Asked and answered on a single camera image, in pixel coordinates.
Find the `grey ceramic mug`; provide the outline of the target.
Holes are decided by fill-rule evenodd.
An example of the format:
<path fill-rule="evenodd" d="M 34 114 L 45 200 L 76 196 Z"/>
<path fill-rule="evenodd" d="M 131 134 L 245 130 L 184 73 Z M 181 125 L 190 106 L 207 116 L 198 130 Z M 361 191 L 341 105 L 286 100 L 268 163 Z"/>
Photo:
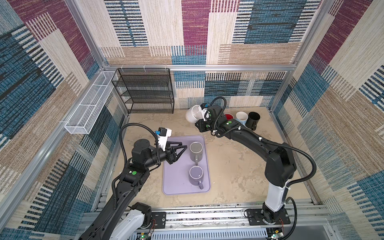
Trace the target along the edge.
<path fill-rule="evenodd" d="M 203 145 L 200 142 L 193 142 L 190 144 L 190 159 L 197 166 L 203 158 Z"/>

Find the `cream speckled mug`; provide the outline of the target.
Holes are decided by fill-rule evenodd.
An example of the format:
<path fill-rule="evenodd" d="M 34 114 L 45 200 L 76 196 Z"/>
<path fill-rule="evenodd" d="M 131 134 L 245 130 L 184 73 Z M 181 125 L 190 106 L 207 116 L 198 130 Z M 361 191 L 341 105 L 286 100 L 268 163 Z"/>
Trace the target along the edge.
<path fill-rule="evenodd" d="M 200 105 L 195 105 L 187 110 L 186 112 L 186 120 L 189 123 L 196 123 L 198 120 L 203 119 L 202 109 Z"/>

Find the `white ceramic mug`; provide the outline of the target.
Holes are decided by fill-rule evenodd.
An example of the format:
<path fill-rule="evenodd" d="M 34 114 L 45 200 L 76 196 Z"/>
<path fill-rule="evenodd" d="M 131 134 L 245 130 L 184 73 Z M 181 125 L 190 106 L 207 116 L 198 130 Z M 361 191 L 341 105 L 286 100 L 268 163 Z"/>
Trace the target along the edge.
<path fill-rule="evenodd" d="M 234 116 L 231 114 L 225 114 L 225 117 L 228 121 L 234 119 Z"/>

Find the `purple ceramic mug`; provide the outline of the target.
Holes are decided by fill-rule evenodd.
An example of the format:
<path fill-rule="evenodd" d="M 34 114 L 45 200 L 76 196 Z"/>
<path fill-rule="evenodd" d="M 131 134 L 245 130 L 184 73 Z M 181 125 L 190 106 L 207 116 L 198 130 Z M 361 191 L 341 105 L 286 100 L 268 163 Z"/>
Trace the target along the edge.
<path fill-rule="evenodd" d="M 199 166 L 193 166 L 189 170 L 189 181 L 192 185 L 198 186 L 201 190 L 204 188 L 204 171 Z"/>

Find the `light blue mug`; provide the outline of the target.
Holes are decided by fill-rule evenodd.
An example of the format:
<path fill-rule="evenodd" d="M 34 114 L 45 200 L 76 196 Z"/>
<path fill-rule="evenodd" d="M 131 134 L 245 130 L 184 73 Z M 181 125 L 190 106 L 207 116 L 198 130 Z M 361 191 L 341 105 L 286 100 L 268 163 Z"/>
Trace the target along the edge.
<path fill-rule="evenodd" d="M 240 122 L 242 125 L 245 126 L 248 118 L 249 118 L 249 116 L 248 116 L 247 113 L 245 113 L 245 112 L 237 112 L 235 120 L 237 120 L 238 122 Z"/>

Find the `black ceramic mug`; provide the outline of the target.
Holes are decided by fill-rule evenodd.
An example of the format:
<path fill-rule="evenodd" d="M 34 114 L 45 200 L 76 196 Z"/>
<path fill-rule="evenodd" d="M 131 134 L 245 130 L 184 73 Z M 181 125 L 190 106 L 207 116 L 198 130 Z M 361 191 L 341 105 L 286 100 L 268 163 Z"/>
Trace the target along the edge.
<path fill-rule="evenodd" d="M 260 119 L 261 119 L 260 114 L 258 114 L 256 112 L 250 112 L 248 114 L 248 119 L 246 121 L 245 126 L 249 129 L 251 129 L 252 131 L 255 131 L 257 129 L 257 124 L 258 124 Z"/>

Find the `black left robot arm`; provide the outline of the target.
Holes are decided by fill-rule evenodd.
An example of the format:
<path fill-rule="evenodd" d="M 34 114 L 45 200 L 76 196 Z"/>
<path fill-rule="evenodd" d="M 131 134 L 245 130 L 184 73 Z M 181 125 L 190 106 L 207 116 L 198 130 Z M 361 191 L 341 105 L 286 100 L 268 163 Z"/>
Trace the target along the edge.
<path fill-rule="evenodd" d="M 132 162 L 129 163 L 113 184 L 114 195 L 106 203 L 93 223 L 79 237 L 80 240 L 127 240 L 139 228 L 147 228 L 151 224 L 151 207 L 136 203 L 121 221 L 126 208 L 140 192 L 150 176 L 150 168 L 168 162 L 175 163 L 187 150 L 181 142 L 166 142 L 165 150 L 151 146 L 146 139 L 134 143 Z"/>

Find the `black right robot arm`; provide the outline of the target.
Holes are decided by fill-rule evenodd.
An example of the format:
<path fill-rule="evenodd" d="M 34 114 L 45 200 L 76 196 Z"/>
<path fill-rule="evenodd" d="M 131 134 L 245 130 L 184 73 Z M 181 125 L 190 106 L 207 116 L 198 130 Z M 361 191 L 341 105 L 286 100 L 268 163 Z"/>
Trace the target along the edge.
<path fill-rule="evenodd" d="M 284 204 L 289 187 L 297 169 L 292 150 L 287 144 L 267 143 L 267 140 L 254 133 L 237 120 L 228 120 L 218 105 L 197 106 L 194 112 L 195 126 L 202 132 L 210 131 L 213 136 L 226 137 L 246 146 L 265 162 L 265 177 L 269 182 L 268 195 L 263 203 L 263 221 L 274 224 L 284 213 Z"/>

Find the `lavender plastic tray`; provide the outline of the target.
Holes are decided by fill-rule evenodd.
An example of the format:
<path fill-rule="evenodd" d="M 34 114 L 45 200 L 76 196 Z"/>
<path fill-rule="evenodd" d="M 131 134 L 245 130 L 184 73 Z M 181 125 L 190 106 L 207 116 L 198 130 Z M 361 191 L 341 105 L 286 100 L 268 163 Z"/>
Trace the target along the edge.
<path fill-rule="evenodd" d="M 186 195 L 207 193 L 211 190 L 211 178 L 208 164 L 208 156 L 206 150 L 205 138 L 200 135 L 196 136 L 181 136 L 171 137 L 173 142 L 182 142 L 188 149 L 183 153 L 179 160 L 172 165 L 165 163 L 163 173 L 163 193 L 165 195 Z M 204 188 L 201 190 L 198 186 L 194 186 L 189 181 L 189 170 L 191 167 L 196 166 L 190 159 L 190 144 L 193 142 L 200 142 L 203 145 L 203 158 L 198 166 L 204 171 Z"/>

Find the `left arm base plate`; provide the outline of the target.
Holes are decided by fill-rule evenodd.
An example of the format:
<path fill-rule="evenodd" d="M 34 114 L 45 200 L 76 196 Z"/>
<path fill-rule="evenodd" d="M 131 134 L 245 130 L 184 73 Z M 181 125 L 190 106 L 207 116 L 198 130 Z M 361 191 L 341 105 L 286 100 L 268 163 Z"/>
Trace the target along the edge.
<path fill-rule="evenodd" d="M 145 225 L 146 230 L 151 229 L 152 231 L 154 229 L 164 229 L 166 225 L 167 220 L 167 213 L 166 212 L 152 212 L 151 218 L 150 218 L 150 225 Z"/>

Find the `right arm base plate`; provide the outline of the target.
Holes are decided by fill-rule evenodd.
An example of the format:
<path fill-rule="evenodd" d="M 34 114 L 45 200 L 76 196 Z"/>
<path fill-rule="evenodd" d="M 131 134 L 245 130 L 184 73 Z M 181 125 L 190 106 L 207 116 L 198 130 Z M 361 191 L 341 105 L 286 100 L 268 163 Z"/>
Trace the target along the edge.
<path fill-rule="evenodd" d="M 281 221 L 284 225 L 291 224 L 291 219 L 286 209 L 278 212 L 263 209 L 246 209 L 245 216 L 250 226 L 280 225 Z"/>

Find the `aluminium front rail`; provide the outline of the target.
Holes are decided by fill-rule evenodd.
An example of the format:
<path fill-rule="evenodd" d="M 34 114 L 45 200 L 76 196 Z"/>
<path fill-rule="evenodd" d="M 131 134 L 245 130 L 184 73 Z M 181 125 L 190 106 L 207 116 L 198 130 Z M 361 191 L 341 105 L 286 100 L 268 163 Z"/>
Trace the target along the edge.
<path fill-rule="evenodd" d="M 289 233 L 291 223 L 262 225 L 259 221 L 257 225 L 251 226 L 245 211 L 259 208 L 259 203 L 241 203 L 154 209 L 154 212 L 164 212 L 166 218 L 157 222 L 163 228 L 153 230 L 152 239 L 265 240 L 276 231 L 284 235 Z M 309 199 L 297 200 L 295 206 L 286 205 L 286 211 L 283 221 L 297 218 L 291 240 L 342 239 L 324 205 L 315 205 Z"/>

